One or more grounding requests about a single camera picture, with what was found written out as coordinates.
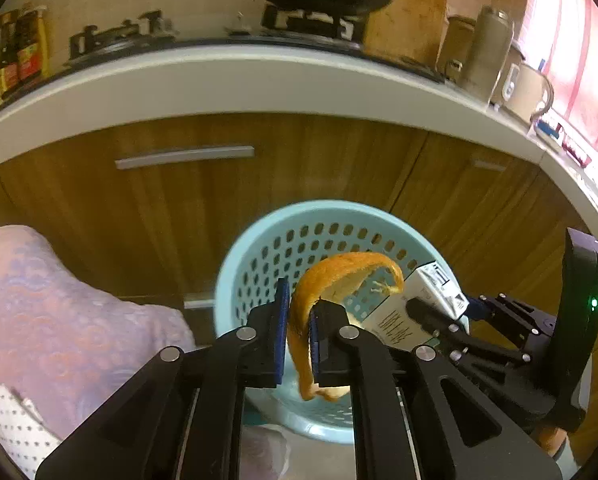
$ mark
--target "cloth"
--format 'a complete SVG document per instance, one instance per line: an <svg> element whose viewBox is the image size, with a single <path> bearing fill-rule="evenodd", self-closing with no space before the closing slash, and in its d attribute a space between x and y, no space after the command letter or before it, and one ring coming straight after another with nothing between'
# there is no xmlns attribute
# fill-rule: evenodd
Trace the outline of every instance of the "cloth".
<svg viewBox="0 0 598 480"><path fill-rule="evenodd" d="M65 438L161 348L194 347L177 310L82 283L42 235L0 227L0 384Z"/></svg>
<svg viewBox="0 0 598 480"><path fill-rule="evenodd" d="M34 479L39 464L61 440L44 426L30 399L21 401L0 384L0 443L21 471Z"/></svg>

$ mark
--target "wooden cutting board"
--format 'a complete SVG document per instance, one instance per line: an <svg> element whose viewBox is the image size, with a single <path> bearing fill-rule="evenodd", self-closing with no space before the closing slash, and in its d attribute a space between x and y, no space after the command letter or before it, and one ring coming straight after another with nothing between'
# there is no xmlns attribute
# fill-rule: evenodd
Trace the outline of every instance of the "wooden cutting board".
<svg viewBox="0 0 598 480"><path fill-rule="evenodd" d="M434 67L441 43L445 1L393 0L371 13L365 46L390 56L408 56Z"/></svg>

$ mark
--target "light blue laundry basket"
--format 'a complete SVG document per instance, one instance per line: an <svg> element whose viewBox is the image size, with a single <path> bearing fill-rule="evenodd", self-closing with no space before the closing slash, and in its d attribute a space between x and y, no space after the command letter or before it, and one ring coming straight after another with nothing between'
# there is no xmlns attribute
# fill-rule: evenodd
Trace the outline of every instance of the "light blue laundry basket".
<svg viewBox="0 0 598 480"><path fill-rule="evenodd" d="M293 204L250 226L223 261L215 290L217 334L245 325L251 308L273 299L279 277L286 276L294 290L301 275L320 259L366 250L388 254L399 263L404 278L433 260L454 278L426 238L384 211L339 200ZM345 300L346 309L362 321L383 299L370 292L373 280L392 282L387 271L379 270ZM301 399L287 348L283 384L274 390L249 388L246 395L272 422L318 440L354 443L350 395L338 402Z"/></svg>

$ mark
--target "blue gripper pad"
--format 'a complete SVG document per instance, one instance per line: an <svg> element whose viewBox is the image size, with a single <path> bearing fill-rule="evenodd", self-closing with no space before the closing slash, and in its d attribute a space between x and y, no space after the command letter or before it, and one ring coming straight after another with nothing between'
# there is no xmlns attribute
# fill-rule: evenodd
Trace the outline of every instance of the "blue gripper pad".
<svg viewBox="0 0 598 480"><path fill-rule="evenodd" d="M310 358L313 362L313 376L317 377L317 375L319 374L319 335L317 334L317 318L314 315L314 310L310 311L308 328L310 341Z"/></svg>
<svg viewBox="0 0 598 480"><path fill-rule="evenodd" d="M290 284L287 278L279 278L277 281L275 305L277 306L278 316L273 346L273 359L275 362L275 381L277 384L281 384L284 377L285 334L288 324L288 312L290 311Z"/></svg>

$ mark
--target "gas stove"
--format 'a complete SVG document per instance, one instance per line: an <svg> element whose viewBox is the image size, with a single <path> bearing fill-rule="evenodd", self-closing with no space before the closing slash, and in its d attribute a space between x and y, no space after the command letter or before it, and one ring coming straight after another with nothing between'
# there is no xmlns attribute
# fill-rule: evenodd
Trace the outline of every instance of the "gas stove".
<svg viewBox="0 0 598 480"><path fill-rule="evenodd" d="M87 25L70 38L70 59L67 66L75 66L112 52L134 47L152 47L172 43L175 32L172 21L164 19L160 10L144 12L140 23L124 20L120 27L97 32L96 25Z"/></svg>
<svg viewBox="0 0 598 480"><path fill-rule="evenodd" d="M329 52L372 61L434 83L445 82L439 72L409 57L364 46L364 18L328 16L305 10L284 11L268 6L260 27L247 27L239 20L233 25L226 28L222 36L182 38L160 10L142 14L138 23L124 20L120 27L100 32L95 25L87 25L70 38L70 59L64 64L64 70L21 88L0 104L0 111L23 96L80 70L149 52L198 46L267 45Z"/></svg>

